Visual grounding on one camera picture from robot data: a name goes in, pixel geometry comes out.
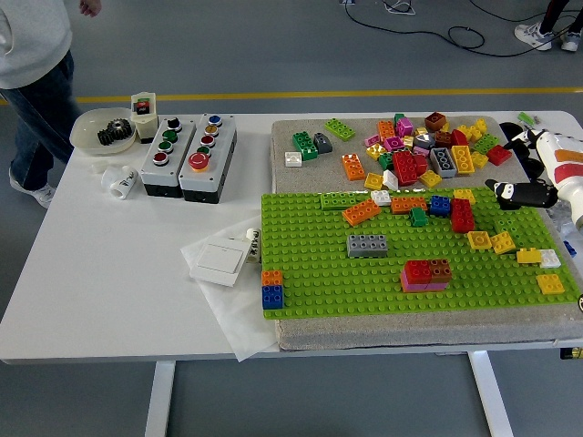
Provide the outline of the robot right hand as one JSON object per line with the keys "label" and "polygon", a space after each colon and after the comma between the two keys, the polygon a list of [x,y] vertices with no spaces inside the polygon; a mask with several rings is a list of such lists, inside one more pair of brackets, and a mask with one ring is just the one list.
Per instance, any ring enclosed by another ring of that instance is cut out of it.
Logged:
{"label": "robot right hand", "polygon": [[577,231],[582,230],[582,142],[546,130],[528,129],[512,138],[533,148],[547,172],[548,182],[486,181],[503,207],[551,208],[559,199],[570,204]]}

